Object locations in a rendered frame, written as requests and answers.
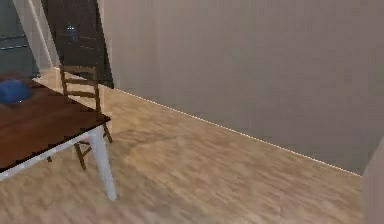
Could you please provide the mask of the brown table with white legs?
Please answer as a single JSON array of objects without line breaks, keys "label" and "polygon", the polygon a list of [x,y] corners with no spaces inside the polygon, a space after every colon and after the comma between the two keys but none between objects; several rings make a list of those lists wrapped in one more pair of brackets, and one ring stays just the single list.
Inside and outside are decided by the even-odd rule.
[{"label": "brown table with white legs", "polygon": [[103,138],[110,118],[29,77],[0,74],[31,88],[31,97],[14,104],[0,103],[0,181],[87,139],[108,198],[117,198]]}]

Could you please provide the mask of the dark brown room door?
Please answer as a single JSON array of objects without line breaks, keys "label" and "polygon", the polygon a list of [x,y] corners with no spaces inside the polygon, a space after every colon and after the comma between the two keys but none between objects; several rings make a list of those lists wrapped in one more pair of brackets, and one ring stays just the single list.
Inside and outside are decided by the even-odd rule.
[{"label": "dark brown room door", "polygon": [[95,67],[100,84],[113,76],[97,0],[40,0],[61,65]]}]

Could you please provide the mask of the brown wooden ladder-back chair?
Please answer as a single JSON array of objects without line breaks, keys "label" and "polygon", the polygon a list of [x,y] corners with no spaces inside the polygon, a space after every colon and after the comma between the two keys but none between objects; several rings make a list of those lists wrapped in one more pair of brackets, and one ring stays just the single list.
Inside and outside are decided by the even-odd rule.
[{"label": "brown wooden ladder-back chair", "polygon": [[60,66],[63,93],[50,90],[45,97],[47,116],[44,142],[51,149],[71,141],[81,166],[93,151],[99,172],[110,171],[104,137],[112,141],[107,128],[110,118],[101,112],[95,67]]}]

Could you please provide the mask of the blue rounded object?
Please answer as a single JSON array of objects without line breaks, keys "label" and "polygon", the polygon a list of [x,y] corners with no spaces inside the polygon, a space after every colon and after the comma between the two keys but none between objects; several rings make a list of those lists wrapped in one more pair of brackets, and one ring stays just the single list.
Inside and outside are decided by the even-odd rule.
[{"label": "blue rounded object", "polygon": [[22,81],[9,79],[0,82],[0,103],[11,104],[28,99],[30,88]]}]

